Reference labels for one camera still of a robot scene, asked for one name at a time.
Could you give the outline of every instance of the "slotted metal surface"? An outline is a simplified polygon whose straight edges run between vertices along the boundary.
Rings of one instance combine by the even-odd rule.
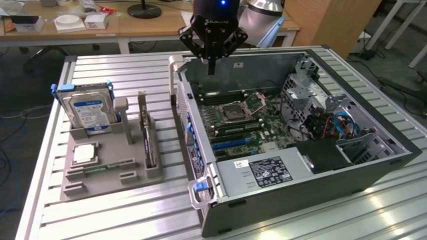
[[[322,47],[312,50],[423,154],[366,191],[210,239],[426,238],[427,131],[334,52]],[[70,122],[55,104],[38,162],[38,166],[44,168],[40,176],[38,171],[35,173],[16,239],[202,239],[198,212],[191,207],[187,192],[187,173],[170,105],[167,59],[171,54],[83,56],[66,64],[62,75],[64,83],[111,80],[115,96],[128,98],[127,114],[131,119],[138,118],[138,92],[148,94],[164,181],[84,200],[60,202]],[[330,92],[343,93],[324,72],[319,74]]]

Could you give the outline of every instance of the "robotic arm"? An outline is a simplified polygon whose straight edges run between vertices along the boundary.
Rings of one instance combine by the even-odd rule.
[[[239,0],[194,1],[191,24],[178,33],[192,54],[207,61],[208,75],[215,74],[216,60],[228,57],[244,41],[271,46],[284,21],[283,7],[284,0],[250,0],[248,6],[240,6]],[[194,41],[194,32],[202,45]]]

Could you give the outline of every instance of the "white table leg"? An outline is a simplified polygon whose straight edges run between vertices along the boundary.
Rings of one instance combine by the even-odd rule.
[[[403,34],[404,30],[407,29],[410,23],[413,22],[415,16],[419,14],[421,10],[423,9],[425,5],[426,5],[426,1],[425,2],[421,2],[418,7],[415,8],[415,10],[411,12],[411,14],[407,16],[402,26],[399,27],[399,30],[396,31],[396,33],[394,34],[387,46],[386,46],[386,49],[391,49],[396,40],[399,39],[400,35]]]
[[[120,37],[118,39],[119,48],[120,48],[120,54],[130,54],[130,38],[128,37]]]
[[[298,31],[287,31],[286,35],[283,36],[283,42],[282,42],[282,47],[291,47],[294,40],[295,40],[295,36],[296,36],[296,32]]]
[[[367,50],[370,50],[370,49],[374,47],[375,42],[376,42],[376,40],[379,39],[382,33],[384,32],[384,29],[386,29],[387,25],[388,25],[390,22],[392,21],[392,18],[394,18],[394,16],[396,15],[396,12],[398,12],[398,10],[400,9],[402,5],[403,5],[403,1],[402,1],[402,0],[398,0],[398,2],[395,3],[395,5],[394,5],[394,7],[392,7],[392,9],[391,9],[391,11],[390,11],[390,13],[388,13],[384,21],[382,21],[382,24],[380,24],[380,26],[379,26],[379,28],[378,28],[378,30],[376,30],[376,32],[375,32],[371,40],[370,40],[368,43],[367,43],[367,46],[366,46],[366,49],[367,49]]]
[[[421,60],[423,59],[423,57],[427,55],[427,44],[425,46],[425,48],[421,50],[419,54],[417,55],[417,57],[414,58],[414,60],[411,61],[411,63],[407,65],[411,69],[415,68],[417,64],[419,64]]]

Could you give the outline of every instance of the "motherboard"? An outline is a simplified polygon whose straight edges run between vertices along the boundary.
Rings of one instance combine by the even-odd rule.
[[[275,95],[262,90],[202,93],[198,102],[218,161],[295,146]]]

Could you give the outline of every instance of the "desk lamp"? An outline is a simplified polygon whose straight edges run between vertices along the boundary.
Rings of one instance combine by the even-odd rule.
[[[162,9],[155,5],[146,4],[146,0],[140,0],[140,4],[127,8],[127,13],[139,19],[154,19],[162,15]]]

